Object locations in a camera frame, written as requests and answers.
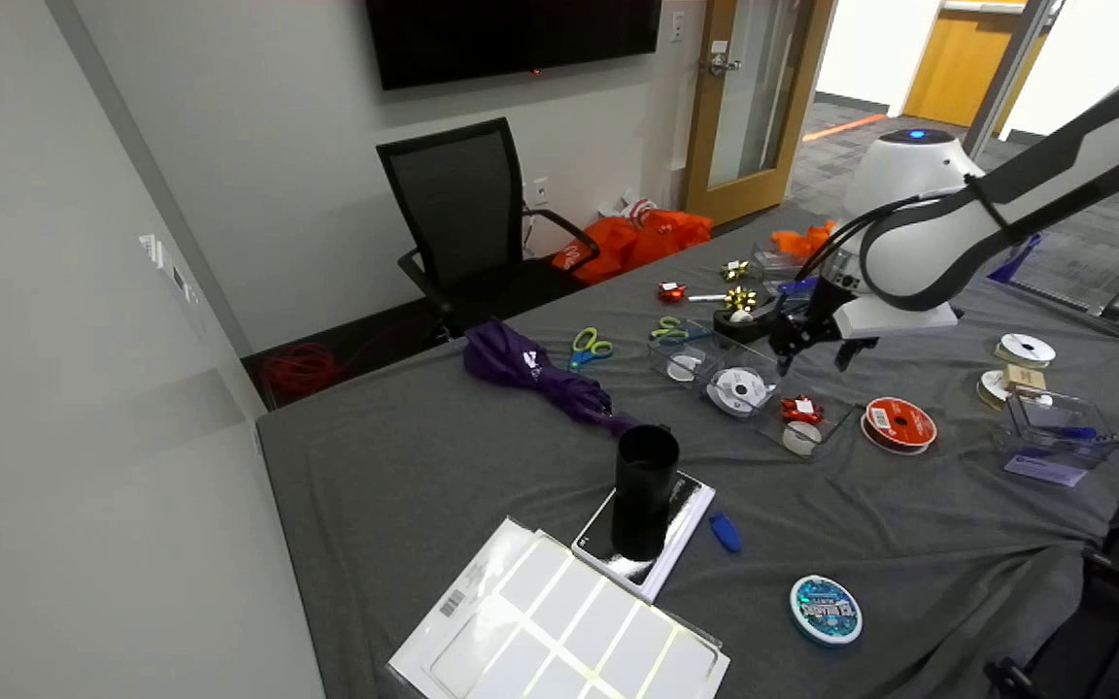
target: blue disc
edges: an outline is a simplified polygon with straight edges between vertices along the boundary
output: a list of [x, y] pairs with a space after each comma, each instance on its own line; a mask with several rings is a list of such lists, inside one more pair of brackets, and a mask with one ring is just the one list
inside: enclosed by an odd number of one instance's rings
[[852, 645], [861, 635], [861, 605], [835, 579], [804, 573], [787, 590], [796, 626], [821, 645]]

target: gray fabric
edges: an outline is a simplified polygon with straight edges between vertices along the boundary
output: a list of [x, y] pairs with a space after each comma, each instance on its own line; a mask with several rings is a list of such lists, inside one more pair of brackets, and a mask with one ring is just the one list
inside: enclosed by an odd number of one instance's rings
[[[667, 421], [684, 471], [712, 482], [743, 529], [737, 560], [698, 531], [660, 594], [667, 613], [726, 645], [721, 693], [987, 693], [984, 661], [1030, 661], [1076, 610], [1081, 548], [1102, 540], [1119, 504], [1119, 452], [1072, 494], [1004, 473], [1004, 408], [974, 392], [974, 372], [995, 364], [1004, 331], [1030, 331], [1059, 348], [1052, 386], [1119, 410], [1119, 342], [1004, 285], [971, 285], [952, 332], [890, 337], [852, 372], [830, 368], [835, 348], [796, 361], [793, 385], [847, 416], [799, 463], [764, 420], [736, 421], [667, 385], [644, 342], [660, 315], [658, 283], [717, 285], [721, 261], [787, 221], [796, 214], [773, 214], [755, 232], [514, 326], [565, 355], [566, 337], [597, 323], [619, 352], [587, 372], [614, 408]], [[935, 416], [934, 452], [897, 458], [860, 436], [852, 416], [878, 392]], [[407, 693], [385, 663], [492, 525], [514, 515], [571, 540], [614, 478], [603, 429], [566, 421], [531, 392], [477, 385], [458, 364], [458, 342], [267, 416], [260, 441], [339, 699]], [[860, 594], [860, 645], [830, 651], [796, 634], [783, 590], [809, 569]]]

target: black mug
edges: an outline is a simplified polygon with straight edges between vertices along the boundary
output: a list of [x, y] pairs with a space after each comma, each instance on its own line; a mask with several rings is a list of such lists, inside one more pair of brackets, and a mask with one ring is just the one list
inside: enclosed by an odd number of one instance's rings
[[667, 428], [638, 421], [619, 441], [610, 542], [625, 560], [658, 560], [667, 540], [680, 441]]

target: television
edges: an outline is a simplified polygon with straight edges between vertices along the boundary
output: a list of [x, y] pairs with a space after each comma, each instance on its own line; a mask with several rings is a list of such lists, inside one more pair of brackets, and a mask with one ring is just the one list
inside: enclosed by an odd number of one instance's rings
[[654, 52], [660, 0], [365, 0], [385, 89]]

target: purple item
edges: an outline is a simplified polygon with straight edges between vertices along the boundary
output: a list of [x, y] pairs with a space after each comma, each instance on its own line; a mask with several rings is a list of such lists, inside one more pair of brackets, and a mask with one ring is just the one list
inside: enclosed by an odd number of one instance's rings
[[597, 381], [554, 368], [549, 348], [506, 323], [480, 323], [465, 332], [465, 372], [491, 385], [531, 386], [571, 420], [607, 428], [610, 436], [633, 428], [633, 420], [610, 410]]

